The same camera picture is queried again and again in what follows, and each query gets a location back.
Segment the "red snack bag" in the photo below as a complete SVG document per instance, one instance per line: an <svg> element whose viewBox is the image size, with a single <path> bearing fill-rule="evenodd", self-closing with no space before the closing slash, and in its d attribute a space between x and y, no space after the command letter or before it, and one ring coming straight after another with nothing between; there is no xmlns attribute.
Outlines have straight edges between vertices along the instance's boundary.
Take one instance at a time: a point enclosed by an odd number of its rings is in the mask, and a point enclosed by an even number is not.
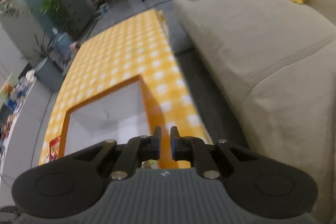
<svg viewBox="0 0 336 224"><path fill-rule="evenodd" d="M59 158L59 147L60 147L61 136L53 138L49 142L49 158L48 161L54 161Z"/></svg>

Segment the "orange cardboard box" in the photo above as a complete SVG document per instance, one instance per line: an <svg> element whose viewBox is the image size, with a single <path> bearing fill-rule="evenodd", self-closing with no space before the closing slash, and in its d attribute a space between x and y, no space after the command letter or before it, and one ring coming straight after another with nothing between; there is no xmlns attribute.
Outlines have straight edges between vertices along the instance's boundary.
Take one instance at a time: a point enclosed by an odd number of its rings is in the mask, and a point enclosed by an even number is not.
<svg viewBox="0 0 336 224"><path fill-rule="evenodd" d="M142 75L136 75L66 111L58 155L63 157L109 139L125 144L133 137L153 135L156 126L162 133L158 165L177 169L163 110Z"/></svg>

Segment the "yellow checkered tablecloth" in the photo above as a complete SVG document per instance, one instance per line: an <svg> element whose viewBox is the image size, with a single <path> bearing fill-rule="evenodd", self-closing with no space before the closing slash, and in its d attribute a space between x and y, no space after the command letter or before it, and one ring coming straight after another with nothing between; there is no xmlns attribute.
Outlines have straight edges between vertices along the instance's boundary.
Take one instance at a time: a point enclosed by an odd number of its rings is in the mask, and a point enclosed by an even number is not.
<svg viewBox="0 0 336 224"><path fill-rule="evenodd" d="M150 120L162 128L163 168L186 168L170 152L170 129L182 136L211 138L199 116L188 84L169 46L163 13L155 9L133 16L87 40L76 54L60 88L46 129L39 164L49 156L49 144L64 139L70 112L132 78L141 78L151 93L146 106Z"/></svg>

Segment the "grey trash bin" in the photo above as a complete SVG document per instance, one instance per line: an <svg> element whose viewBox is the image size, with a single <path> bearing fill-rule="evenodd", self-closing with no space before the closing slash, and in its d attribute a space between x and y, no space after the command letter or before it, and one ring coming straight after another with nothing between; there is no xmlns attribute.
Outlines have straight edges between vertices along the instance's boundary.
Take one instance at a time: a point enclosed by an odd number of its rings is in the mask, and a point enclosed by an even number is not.
<svg viewBox="0 0 336 224"><path fill-rule="evenodd" d="M49 57L45 57L35 67L35 75L51 92L60 91L64 76L59 67Z"/></svg>

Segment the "white TV cabinet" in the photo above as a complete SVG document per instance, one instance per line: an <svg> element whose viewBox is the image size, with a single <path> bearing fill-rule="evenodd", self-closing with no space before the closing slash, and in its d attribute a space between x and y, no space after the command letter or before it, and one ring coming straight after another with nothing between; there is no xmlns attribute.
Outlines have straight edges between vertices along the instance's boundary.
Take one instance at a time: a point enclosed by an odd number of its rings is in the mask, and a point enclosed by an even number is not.
<svg viewBox="0 0 336 224"><path fill-rule="evenodd" d="M11 187L23 172L37 166L57 93L36 80L4 140L1 158L1 207L13 205Z"/></svg>

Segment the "pink small heater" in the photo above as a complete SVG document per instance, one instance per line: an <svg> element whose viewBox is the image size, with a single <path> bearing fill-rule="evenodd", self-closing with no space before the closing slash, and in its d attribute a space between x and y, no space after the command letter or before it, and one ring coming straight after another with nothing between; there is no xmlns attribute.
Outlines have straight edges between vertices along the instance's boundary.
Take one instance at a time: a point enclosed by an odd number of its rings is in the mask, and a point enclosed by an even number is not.
<svg viewBox="0 0 336 224"><path fill-rule="evenodd" d="M80 50L81 45L78 42L73 42L70 44L70 53L72 56L75 56Z"/></svg>

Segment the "beige sofa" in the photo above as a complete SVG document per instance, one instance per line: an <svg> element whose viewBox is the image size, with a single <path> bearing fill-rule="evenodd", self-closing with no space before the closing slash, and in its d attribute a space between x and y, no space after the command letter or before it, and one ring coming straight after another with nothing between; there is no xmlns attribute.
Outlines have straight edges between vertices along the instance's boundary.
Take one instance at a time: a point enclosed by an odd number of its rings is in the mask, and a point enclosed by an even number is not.
<svg viewBox="0 0 336 224"><path fill-rule="evenodd" d="M310 174L335 223L335 0L174 0L252 151Z"/></svg>

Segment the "blue water bottle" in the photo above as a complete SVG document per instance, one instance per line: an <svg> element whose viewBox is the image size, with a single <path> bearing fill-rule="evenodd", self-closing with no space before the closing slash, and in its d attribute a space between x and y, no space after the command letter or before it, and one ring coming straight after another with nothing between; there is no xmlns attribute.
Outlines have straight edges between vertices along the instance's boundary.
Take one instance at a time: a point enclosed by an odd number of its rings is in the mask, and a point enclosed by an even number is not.
<svg viewBox="0 0 336 224"><path fill-rule="evenodd" d="M54 47L63 56L67 56L70 53L70 45L72 44L72 38L66 32L60 32L57 29L52 30L54 33L54 38L52 43Z"/></svg>

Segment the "green potted plant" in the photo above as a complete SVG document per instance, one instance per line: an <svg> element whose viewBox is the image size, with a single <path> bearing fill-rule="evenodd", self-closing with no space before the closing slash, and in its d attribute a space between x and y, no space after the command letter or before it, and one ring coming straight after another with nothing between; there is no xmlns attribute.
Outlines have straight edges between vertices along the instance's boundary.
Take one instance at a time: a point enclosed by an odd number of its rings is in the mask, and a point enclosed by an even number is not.
<svg viewBox="0 0 336 224"><path fill-rule="evenodd" d="M41 12L49 18L54 27L59 31L78 36L80 33L79 24L75 23L75 20L72 19L63 1L64 0L42 0Z"/></svg>

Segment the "picture frame with flowers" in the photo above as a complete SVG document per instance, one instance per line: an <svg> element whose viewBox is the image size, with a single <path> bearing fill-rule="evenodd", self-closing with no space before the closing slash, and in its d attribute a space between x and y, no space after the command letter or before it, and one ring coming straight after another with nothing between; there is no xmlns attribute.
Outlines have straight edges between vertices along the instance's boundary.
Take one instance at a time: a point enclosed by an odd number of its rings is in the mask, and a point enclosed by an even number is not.
<svg viewBox="0 0 336 224"><path fill-rule="evenodd" d="M5 105L14 111L17 107L18 100L18 79L11 73L8 79L5 81L3 87L1 88L1 99L3 99Z"/></svg>

